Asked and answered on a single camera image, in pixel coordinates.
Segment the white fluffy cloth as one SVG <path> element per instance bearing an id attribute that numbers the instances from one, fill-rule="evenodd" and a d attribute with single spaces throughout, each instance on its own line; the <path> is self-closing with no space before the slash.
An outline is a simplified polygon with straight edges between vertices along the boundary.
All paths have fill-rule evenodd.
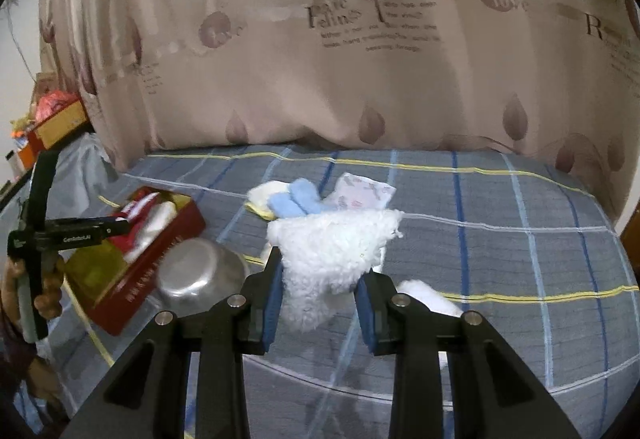
<path id="1" fill-rule="evenodd" d="M 283 263 L 285 325 L 310 332 L 346 310 L 360 277 L 382 270 L 402 218 L 397 210 L 350 210 L 270 222 L 267 240 Z"/>

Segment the light blue fluffy towel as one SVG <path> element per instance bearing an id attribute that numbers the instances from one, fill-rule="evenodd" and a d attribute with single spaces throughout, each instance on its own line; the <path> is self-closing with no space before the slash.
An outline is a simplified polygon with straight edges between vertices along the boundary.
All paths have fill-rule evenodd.
<path id="1" fill-rule="evenodd" d="M 285 191 L 270 196 L 268 207 L 277 218 L 304 217 L 326 210 L 316 185 L 306 178 L 298 178 Z"/>

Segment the white balled sock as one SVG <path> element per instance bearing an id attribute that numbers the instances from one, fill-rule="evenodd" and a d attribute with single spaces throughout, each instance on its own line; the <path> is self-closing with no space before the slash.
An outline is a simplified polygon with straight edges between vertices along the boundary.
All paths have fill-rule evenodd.
<path id="1" fill-rule="evenodd" d="M 419 300 L 432 312 L 439 313 L 439 315 L 448 315 L 448 317 L 459 318 L 462 315 L 462 310 L 451 303 L 450 300 L 440 295 L 431 288 L 430 285 L 420 280 L 405 280 L 397 285 L 397 292 L 404 293 L 412 298 Z"/>

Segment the silver metal bowl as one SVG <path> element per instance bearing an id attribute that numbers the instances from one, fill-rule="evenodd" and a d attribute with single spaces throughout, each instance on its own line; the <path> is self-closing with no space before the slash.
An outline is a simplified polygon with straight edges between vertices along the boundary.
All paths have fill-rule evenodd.
<path id="1" fill-rule="evenodd" d="M 247 263 L 234 251 L 196 237 L 176 244 L 162 258 L 156 288 L 163 308 L 186 317 L 239 293 L 249 274 Z"/>

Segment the translucent plastic cover sheet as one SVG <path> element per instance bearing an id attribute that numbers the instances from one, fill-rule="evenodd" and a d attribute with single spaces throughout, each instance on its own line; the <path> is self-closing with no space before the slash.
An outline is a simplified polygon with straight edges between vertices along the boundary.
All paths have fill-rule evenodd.
<path id="1" fill-rule="evenodd" d="M 98 136 L 84 133 L 58 155 L 48 196 L 48 218 L 111 214 L 113 208 L 103 203 L 100 196 L 105 196 L 117 177 Z"/>

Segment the gold rectangular metal tin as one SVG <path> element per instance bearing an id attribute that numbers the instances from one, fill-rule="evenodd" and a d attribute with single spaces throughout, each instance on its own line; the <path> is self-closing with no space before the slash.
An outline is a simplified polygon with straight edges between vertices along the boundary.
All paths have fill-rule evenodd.
<path id="1" fill-rule="evenodd" d="M 155 289 L 163 257 L 198 237 L 205 220 L 191 196 L 149 186 L 137 188 L 113 214 L 130 223 L 128 232 L 76 249 L 65 274 L 87 317 L 117 336 Z"/>

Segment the red and yellow box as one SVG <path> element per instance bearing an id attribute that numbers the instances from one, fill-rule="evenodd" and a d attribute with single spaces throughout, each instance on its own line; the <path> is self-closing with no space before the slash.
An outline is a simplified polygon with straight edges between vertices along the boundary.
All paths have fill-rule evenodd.
<path id="1" fill-rule="evenodd" d="M 32 154 L 37 156 L 43 150 L 52 149 L 55 144 L 79 128 L 89 124 L 84 103 L 80 99 L 67 104 L 27 133 L 27 141 Z"/>

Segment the red and white sock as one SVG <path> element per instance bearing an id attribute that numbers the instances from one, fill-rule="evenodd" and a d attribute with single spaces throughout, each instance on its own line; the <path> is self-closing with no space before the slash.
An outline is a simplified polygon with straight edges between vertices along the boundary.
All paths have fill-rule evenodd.
<path id="1" fill-rule="evenodd" d="M 122 259 L 131 265 L 155 241 L 178 214 L 169 196 L 160 191 L 137 194 L 115 216 L 129 222 L 126 234 L 110 237 L 110 242 L 122 252 Z"/>

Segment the white yellow-trimmed folded cloth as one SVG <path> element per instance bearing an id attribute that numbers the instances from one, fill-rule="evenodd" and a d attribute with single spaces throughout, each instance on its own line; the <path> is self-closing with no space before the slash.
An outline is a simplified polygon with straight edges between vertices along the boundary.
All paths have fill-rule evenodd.
<path id="1" fill-rule="evenodd" d="M 271 221 L 276 219 L 269 207 L 269 199 L 278 193 L 288 192 L 288 184 L 279 180 L 270 180 L 250 189 L 246 193 L 244 207 L 254 215 Z"/>

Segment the red plastic bag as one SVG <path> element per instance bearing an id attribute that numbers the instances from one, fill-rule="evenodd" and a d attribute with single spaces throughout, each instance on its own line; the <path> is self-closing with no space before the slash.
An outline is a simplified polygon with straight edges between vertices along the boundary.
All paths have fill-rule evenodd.
<path id="1" fill-rule="evenodd" d="M 73 92 L 63 92 L 63 90 L 50 90 L 44 94 L 37 102 L 35 108 L 35 121 L 37 124 L 50 118 L 56 112 L 66 108 L 70 103 L 78 100 L 79 97 Z"/>

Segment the grey plaid bed sheet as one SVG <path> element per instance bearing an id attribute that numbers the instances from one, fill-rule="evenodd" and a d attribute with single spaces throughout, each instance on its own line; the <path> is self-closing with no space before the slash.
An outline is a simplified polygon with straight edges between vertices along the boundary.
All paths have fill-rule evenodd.
<path id="1" fill-rule="evenodd" d="M 390 207 L 406 214 L 404 237 L 388 244 L 383 271 L 482 313 L 578 433 L 600 438 L 638 385 L 639 288 L 590 187 L 551 165 L 496 152 L 160 151 L 120 173 L 100 200 L 115 207 L 141 186 L 186 193 L 206 221 L 204 237 L 255 270 L 267 222 L 244 208 L 246 192 L 264 180 L 307 178 L 326 196 L 344 173 L 396 188 Z M 349 303 L 309 333 L 280 323 L 267 355 L 244 360 L 250 437 L 387 438 L 394 361 L 370 355 Z M 60 375 L 68 413 L 160 304 L 150 295 L 111 337 L 63 295 L 62 318 L 38 352 Z"/>

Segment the beige leaf-print curtain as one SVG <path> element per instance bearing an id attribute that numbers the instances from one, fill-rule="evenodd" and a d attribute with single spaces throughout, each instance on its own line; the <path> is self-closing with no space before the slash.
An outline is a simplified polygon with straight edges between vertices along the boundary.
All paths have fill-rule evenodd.
<path id="1" fill-rule="evenodd" d="M 544 162 L 622 214 L 639 159 L 634 0 L 40 0 L 118 167 L 305 141 Z"/>

